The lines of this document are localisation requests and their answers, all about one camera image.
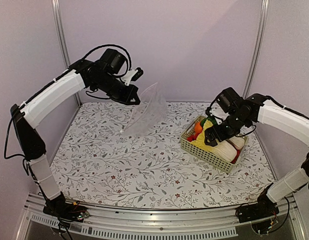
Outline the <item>yellow napa cabbage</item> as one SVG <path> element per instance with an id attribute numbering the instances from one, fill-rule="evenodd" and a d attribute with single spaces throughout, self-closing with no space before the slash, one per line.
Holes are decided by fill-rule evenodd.
<path id="1" fill-rule="evenodd" d="M 218 145 L 216 146 L 205 145 L 205 130 L 212 126 L 213 123 L 210 120 L 206 119 L 204 124 L 202 125 L 202 132 L 198 133 L 197 139 L 191 141 L 190 143 L 203 151 L 210 152 L 216 155 L 220 159 L 231 162 L 236 157 L 237 150 L 228 142 L 218 142 Z"/>

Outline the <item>clear zip top bag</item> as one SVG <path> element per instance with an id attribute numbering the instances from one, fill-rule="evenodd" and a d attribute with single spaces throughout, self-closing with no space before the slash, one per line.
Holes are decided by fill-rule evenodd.
<path id="1" fill-rule="evenodd" d="M 140 95 L 140 104 L 132 108 L 130 119 L 120 131 L 122 136 L 143 137 L 167 115 L 162 86 L 156 82 Z"/>

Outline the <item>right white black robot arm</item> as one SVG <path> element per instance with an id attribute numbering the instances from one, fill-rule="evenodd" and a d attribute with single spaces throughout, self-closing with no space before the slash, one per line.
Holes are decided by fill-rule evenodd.
<path id="1" fill-rule="evenodd" d="M 215 147 L 241 132 L 242 127 L 253 123 L 269 125 L 298 139 L 309 148 L 309 117 L 292 110 L 269 95 L 255 93 L 243 99 L 232 88 L 224 89 L 214 100 L 228 114 L 221 124 L 204 131 L 204 143 Z M 236 209 L 240 223 L 274 216 L 279 213 L 277 203 L 309 183 L 309 152 L 302 165 L 267 186 L 255 204 Z"/>

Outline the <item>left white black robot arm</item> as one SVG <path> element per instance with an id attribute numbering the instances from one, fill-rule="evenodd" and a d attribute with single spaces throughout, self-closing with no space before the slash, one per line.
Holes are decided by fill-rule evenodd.
<path id="1" fill-rule="evenodd" d="M 102 91 L 107 99 L 123 105 L 139 105 L 137 81 L 144 71 L 132 68 L 129 53 L 118 51 L 120 46 L 105 44 L 106 49 L 96 61 L 85 56 L 71 64 L 61 75 L 54 78 L 21 105 L 10 108 L 13 127 L 20 144 L 23 168 L 38 185 L 45 199 L 43 212 L 57 217 L 60 223 L 82 222 L 89 217 L 88 209 L 79 202 L 67 203 L 59 189 L 47 160 L 46 145 L 36 128 L 41 121 L 69 97 L 83 89 L 88 94 Z"/>

